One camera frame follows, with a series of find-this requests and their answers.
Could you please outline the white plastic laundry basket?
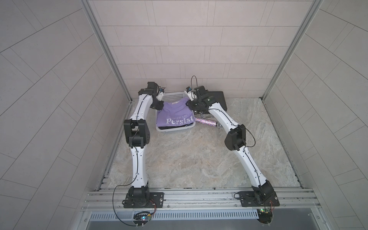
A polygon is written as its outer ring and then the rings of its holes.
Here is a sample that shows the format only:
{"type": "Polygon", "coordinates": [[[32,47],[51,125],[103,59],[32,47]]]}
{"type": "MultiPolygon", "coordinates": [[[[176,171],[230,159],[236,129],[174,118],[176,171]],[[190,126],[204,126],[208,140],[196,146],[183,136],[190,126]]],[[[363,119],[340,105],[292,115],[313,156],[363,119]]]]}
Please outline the white plastic laundry basket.
{"type": "MultiPolygon", "coordinates": [[[[163,101],[164,102],[176,102],[176,101],[179,101],[182,98],[188,98],[188,96],[183,92],[167,93],[163,96],[163,101]]],[[[173,131],[173,130],[158,130],[158,131],[160,131],[160,132],[169,132],[169,131],[173,131]]]]}

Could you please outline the purple t-shirt Persist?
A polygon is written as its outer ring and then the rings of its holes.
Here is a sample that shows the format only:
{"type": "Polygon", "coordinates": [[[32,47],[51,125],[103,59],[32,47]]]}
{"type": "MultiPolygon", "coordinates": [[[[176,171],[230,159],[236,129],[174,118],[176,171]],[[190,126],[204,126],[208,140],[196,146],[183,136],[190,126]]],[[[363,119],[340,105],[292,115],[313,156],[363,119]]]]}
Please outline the purple t-shirt Persist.
{"type": "Polygon", "coordinates": [[[164,102],[163,109],[157,112],[157,127],[182,127],[195,122],[194,113],[186,105],[188,98],[176,102],[164,102]]]}

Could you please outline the black t-shirt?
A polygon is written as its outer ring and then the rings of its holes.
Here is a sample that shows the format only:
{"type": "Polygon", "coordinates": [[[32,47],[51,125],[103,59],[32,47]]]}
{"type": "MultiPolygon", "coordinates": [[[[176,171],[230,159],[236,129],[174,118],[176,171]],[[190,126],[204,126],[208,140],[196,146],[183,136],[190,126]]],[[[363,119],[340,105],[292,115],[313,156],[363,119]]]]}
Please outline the black t-shirt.
{"type": "Polygon", "coordinates": [[[186,124],[186,125],[182,125],[182,126],[157,126],[157,130],[182,130],[182,129],[187,129],[187,128],[191,128],[194,126],[194,123],[190,123],[190,124],[186,124]]]}

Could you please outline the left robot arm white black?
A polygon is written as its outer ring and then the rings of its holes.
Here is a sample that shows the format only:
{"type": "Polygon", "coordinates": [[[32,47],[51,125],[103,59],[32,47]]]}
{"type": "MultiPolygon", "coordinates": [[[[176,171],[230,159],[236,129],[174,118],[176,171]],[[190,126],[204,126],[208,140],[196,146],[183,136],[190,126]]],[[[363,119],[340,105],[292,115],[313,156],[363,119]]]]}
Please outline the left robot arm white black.
{"type": "Polygon", "coordinates": [[[163,102],[157,98],[160,93],[160,86],[149,81],[147,87],[139,91],[139,101],[133,115],[124,121],[126,142],[131,150],[133,164],[133,181],[127,194],[132,202],[147,203],[150,199],[145,166],[145,149],[150,142],[146,117],[151,108],[163,108],[163,102]]]}

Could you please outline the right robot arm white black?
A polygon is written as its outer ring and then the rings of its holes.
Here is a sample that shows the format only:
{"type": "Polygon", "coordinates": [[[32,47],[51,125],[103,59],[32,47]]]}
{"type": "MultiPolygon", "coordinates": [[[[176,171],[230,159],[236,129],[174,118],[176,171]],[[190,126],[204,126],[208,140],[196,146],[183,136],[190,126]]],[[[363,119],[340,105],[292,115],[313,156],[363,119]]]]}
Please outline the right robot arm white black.
{"type": "Polygon", "coordinates": [[[246,133],[248,129],[245,125],[235,122],[204,86],[194,89],[187,87],[185,93],[189,97],[186,105],[191,110],[199,113],[210,113],[227,132],[224,140],[225,146],[228,150],[236,154],[247,172],[254,191],[254,195],[251,198],[255,204],[258,206],[279,206],[280,204],[274,188],[260,172],[260,169],[249,152],[250,147],[246,144],[246,133]]]}

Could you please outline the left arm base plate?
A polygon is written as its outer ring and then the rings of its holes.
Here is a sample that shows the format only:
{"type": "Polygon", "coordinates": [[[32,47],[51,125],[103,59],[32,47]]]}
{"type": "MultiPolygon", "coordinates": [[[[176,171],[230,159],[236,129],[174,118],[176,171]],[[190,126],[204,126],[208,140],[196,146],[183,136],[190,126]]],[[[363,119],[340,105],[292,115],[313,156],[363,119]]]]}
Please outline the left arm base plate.
{"type": "Polygon", "coordinates": [[[122,204],[126,209],[162,208],[163,200],[163,192],[150,192],[149,195],[128,193],[122,204]]]}

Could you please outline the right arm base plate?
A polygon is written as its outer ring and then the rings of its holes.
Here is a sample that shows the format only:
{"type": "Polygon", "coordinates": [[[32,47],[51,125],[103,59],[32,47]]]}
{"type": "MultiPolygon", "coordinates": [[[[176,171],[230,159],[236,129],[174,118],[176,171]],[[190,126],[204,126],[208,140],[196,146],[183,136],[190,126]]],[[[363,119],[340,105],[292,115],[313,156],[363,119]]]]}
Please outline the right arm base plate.
{"type": "Polygon", "coordinates": [[[261,193],[260,191],[240,191],[233,197],[241,202],[242,207],[279,207],[276,192],[261,193]]]}

